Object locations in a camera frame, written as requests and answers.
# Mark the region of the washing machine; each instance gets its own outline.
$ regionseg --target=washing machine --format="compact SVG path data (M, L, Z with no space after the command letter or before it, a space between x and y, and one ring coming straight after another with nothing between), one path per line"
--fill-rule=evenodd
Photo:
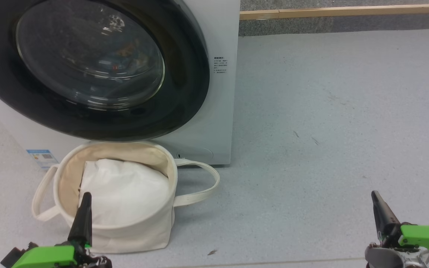
M90 141L231 159L239 0L0 0L0 120L42 167Z

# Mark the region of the laundry basket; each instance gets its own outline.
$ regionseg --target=laundry basket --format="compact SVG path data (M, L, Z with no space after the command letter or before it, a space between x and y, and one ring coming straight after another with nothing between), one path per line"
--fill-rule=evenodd
M32 200L32 215L37 220L48 221L61 214L71 226L79 204L79 188L85 162L99 159L133 161L160 171L168 178L169 191L163 205L144 219L123 226L93 224L91 251L97 253L126 253L165 248L174 222L174 207L207 199L213 194L220 179L218 172L211 166L187 159L174 159L165 148L152 142L89 143L75 148L59 165L48 170ZM177 166L189 165L208 171L215 180L214 185L201 192L176 197ZM55 206L41 213L41 202L52 180Z

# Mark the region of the wooden beam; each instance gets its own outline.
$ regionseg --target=wooden beam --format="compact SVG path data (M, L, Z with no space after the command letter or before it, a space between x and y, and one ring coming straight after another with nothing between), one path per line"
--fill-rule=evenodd
M254 10L240 12L240 20L284 19L288 17L336 17L363 15L423 14L429 13L429 4L366 6L366 7L319 7L311 9Z

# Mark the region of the floor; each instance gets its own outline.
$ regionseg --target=floor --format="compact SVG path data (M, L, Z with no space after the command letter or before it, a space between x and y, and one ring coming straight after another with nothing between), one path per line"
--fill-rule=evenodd
M238 51L219 191L175 211L167 248L114 267L362 268L372 190L429 224L429 29L244 37ZM31 217L43 174L0 123L0 260L66 238L61 217ZM204 177L182 169L177 194Z
M429 0L241 0L241 10L429 4ZM429 29L429 14L242 20L240 36Z

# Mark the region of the white cloth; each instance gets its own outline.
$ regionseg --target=white cloth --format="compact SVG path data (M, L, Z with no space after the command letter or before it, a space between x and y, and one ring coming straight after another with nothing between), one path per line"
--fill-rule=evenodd
M79 205L92 194L92 223L133 224L163 207L169 197L168 178L141 163L100 159L86 161Z

